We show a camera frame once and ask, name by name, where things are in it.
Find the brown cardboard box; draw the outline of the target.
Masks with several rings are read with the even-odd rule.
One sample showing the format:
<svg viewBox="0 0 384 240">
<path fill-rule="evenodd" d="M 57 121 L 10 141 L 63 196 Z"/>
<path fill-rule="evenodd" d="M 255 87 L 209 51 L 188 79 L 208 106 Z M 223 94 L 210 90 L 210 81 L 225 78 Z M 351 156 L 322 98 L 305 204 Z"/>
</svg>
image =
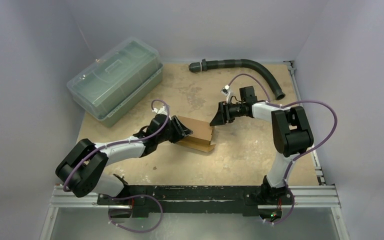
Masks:
<svg viewBox="0 0 384 240">
<path fill-rule="evenodd" d="M 178 116 L 177 118 L 184 126 L 192 130 L 192 134 L 177 142 L 177 145 L 205 153 L 214 150 L 216 145 L 211 143 L 214 126 L 210 126 L 209 122 L 189 117 Z"/>
</svg>

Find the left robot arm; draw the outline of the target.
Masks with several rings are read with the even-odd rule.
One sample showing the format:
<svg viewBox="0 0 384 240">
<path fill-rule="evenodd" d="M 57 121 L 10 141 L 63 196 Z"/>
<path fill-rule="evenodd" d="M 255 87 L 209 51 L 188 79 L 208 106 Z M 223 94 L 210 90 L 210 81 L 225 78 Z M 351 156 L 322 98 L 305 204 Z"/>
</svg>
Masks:
<svg viewBox="0 0 384 240">
<path fill-rule="evenodd" d="M 105 174 L 105 167 L 143 158 L 156 151 L 159 144 L 175 144 L 192 133 L 177 116 L 159 113 L 127 139 L 107 143 L 94 143 L 88 138 L 80 140 L 56 167 L 55 175 L 63 182 L 63 190 L 78 198 L 96 193 L 122 205 L 132 195 L 130 186 L 120 175 Z"/>
</svg>

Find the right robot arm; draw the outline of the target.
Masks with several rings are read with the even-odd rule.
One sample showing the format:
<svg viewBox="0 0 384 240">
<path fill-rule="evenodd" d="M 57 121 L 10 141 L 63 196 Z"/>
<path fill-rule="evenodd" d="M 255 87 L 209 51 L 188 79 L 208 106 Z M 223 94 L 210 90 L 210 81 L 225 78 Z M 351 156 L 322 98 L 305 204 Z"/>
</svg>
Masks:
<svg viewBox="0 0 384 240">
<path fill-rule="evenodd" d="M 295 161 L 314 143 L 313 133 L 303 107 L 282 108 L 268 101 L 258 100 L 252 86 L 239 89 L 240 100 L 229 99 L 218 104 L 211 127 L 233 123 L 238 117 L 250 117 L 271 123 L 275 160 L 264 176 L 260 190 L 255 194 L 258 201 L 274 203 L 288 194 L 288 179 Z"/>
</svg>

